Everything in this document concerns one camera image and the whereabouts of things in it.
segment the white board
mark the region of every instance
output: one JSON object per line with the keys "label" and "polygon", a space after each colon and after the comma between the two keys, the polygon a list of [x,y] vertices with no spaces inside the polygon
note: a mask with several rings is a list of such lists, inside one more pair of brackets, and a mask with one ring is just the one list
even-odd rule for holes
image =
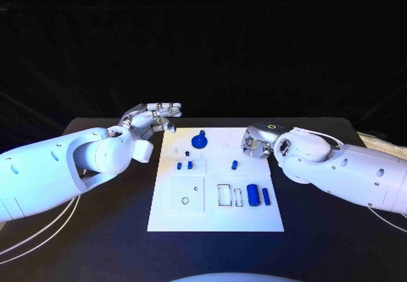
{"label": "white board", "polygon": [[[208,145],[195,149],[191,139],[201,130]],[[217,127],[165,132],[147,231],[285,231],[269,162],[243,154],[244,130],[246,127]],[[231,207],[220,206],[221,184],[231,188]],[[259,186],[259,207],[249,205],[249,184]],[[270,206],[264,204],[262,188],[267,188]],[[241,190],[243,207],[236,206],[236,189]]]}

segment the rectangular cutout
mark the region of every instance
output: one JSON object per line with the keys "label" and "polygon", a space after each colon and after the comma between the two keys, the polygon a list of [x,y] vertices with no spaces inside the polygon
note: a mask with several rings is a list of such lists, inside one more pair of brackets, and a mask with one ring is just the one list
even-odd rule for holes
{"label": "rectangular cutout", "polygon": [[234,192],[236,192],[236,206],[243,207],[244,202],[241,201],[241,190],[236,189]]}
{"label": "rectangular cutout", "polygon": [[218,204],[220,207],[231,207],[231,186],[228,184],[218,185]]}

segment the table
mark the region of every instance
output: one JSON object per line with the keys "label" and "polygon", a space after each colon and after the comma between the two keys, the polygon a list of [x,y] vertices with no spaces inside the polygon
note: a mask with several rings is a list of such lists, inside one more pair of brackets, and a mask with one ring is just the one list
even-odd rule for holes
{"label": "table", "polygon": [[[117,121],[78,118],[65,134],[109,127]],[[178,127],[244,127],[275,122],[363,146],[351,123],[341,118],[179,118],[173,122]],[[269,163],[285,233],[147,232],[162,137],[163,133],[156,133],[150,138],[156,147],[150,162],[132,161],[123,174],[83,195],[57,237],[29,255],[0,265],[2,281],[169,281],[217,272],[272,274],[303,281],[406,280],[407,234],[365,207],[311,184],[290,181],[273,157]],[[65,205],[9,222],[0,233],[0,249],[32,235]],[[400,215],[380,214],[407,226]],[[29,250],[58,228],[9,257]]]}

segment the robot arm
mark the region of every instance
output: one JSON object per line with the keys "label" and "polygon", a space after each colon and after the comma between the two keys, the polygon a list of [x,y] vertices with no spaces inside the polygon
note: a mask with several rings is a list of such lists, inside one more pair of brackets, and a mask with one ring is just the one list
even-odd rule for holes
{"label": "robot arm", "polygon": [[[176,131],[179,103],[140,104],[119,125],[93,128],[19,147],[0,155],[0,222],[54,208],[113,179],[132,159],[147,163],[153,132]],[[80,177],[77,169],[94,173]]]}
{"label": "robot arm", "polygon": [[286,176],[363,206],[407,214],[407,160],[354,145],[331,146],[306,129],[254,124],[246,130],[244,153],[272,152]]}

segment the blue object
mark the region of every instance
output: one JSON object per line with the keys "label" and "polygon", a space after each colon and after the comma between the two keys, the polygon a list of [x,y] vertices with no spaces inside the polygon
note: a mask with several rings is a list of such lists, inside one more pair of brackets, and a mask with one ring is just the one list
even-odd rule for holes
{"label": "blue object", "polygon": [[205,137],[205,131],[199,132],[199,135],[194,136],[192,138],[192,147],[202,149],[208,145],[208,139]]}
{"label": "blue object", "polygon": [[270,199],[269,199],[267,188],[263,188],[262,191],[263,191],[264,203],[266,203],[267,206],[270,206]]}
{"label": "blue object", "polygon": [[259,189],[256,184],[249,185],[249,205],[251,207],[260,206]]}
{"label": "blue object", "polygon": [[237,164],[237,162],[238,162],[238,161],[237,161],[237,160],[234,160],[234,163],[231,164],[231,169],[233,169],[233,170],[236,170],[236,169],[238,168],[238,166],[237,166],[237,165],[238,165],[238,164]]}

